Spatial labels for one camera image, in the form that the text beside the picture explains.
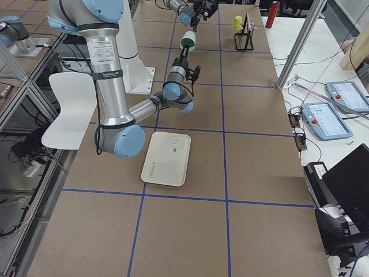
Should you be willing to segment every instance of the red cylinder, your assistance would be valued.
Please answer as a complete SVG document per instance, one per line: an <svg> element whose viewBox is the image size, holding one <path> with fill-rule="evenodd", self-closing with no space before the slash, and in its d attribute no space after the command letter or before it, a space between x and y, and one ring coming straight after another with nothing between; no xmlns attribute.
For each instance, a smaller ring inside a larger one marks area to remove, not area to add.
<svg viewBox="0 0 369 277"><path fill-rule="evenodd" d="M269 15L268 15L268 20L266 21L266 24L265 24L265 28L270 29L272 27L278 10L279 10L279 2L278 1L273 1L272 2L272 7L270 8L270 12L269 12Z"/></svg>

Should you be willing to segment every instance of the robotic arm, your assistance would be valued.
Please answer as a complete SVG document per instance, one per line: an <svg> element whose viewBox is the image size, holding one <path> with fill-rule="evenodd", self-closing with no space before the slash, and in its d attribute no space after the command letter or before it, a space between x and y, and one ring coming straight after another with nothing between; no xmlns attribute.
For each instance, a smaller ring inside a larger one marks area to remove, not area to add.
<svg viewBox="0 0 369 277"><path fill-rule="evenodd" d="M0 41L5 47L10 47L15 42L23 53L28 53L36 48L35 42L22 21L16 16L0 18Z"/></svg>
<svg viewBox="0 0 369 277"><path fill-rule="evenodd" d="M167 8L176 12L184 26L190 25L194 32L197 31L197 25L201 17L206 21L217 10L220 0L194 0L192 6L184 0L163 0Z"/></svg>
<svg viewBox="0 0 369 277"><path fill-rule="evenodd" d="M199 68L188 67L189 46L183 47L173 63L163 92L129 108L115 38L123 14L122 0L48 0L48 8L51 27L86 39L103 112L95 132L95 143L102 151L135 156L145 142L145 133L137 122L162 108L176 107L184 113L192 109L192 98L182 83L184 79L197 79Z"/></svg>

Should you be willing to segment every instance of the blue and white device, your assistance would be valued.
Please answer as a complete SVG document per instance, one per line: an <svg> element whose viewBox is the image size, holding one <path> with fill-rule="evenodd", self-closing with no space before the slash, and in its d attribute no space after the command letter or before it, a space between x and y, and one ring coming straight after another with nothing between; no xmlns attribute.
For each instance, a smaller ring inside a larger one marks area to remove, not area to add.
<svg viewBox="0 0 369 277"><path fill-rule="evenodd" d="M369 113L369 100L354 82L329 82L327 91L332 99L358 113Z"/></svg>
<svg viewBox="0 0 369 277"><path fill-rule="evenodd" d="M301 108L307 123L321 140L337 140L353 136L329 102L303 104Z"/></svg>

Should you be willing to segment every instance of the black monitor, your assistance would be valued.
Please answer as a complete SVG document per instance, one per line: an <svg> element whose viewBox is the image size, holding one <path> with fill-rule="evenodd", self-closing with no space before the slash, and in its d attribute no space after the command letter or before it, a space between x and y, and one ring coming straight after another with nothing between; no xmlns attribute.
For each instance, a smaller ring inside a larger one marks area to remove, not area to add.
<svg viewBox="0 0 369 277"><path fill-rule="evenodd" d="M368 146L358 146L324 174L323 180L360 232L369 231Z"/></svg>

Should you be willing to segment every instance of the white sticker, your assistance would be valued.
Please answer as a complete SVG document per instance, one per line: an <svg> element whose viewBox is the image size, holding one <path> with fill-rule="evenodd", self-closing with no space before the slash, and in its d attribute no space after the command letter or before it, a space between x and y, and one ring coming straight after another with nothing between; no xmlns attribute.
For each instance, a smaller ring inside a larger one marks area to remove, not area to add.
<svg viewBox="0 0 369 277"><path fill-rule="evenodd" d="M326 171L325 171L324 165L322 165L322 164L316 164L316 165L314 165L314 167L315 167L315 171L316 171L316 172L317 172L317 174L318 174L319 179L323 179L323 178L322 178L322 176L323 176L324 174L326 174Z"/></svg>
<svg viewBox="0 0 369 277"><path fill-rule="evenodd" d="M87 47L93 65L115 63L114 48L111 40L93 39L87 43Z"/></svg>

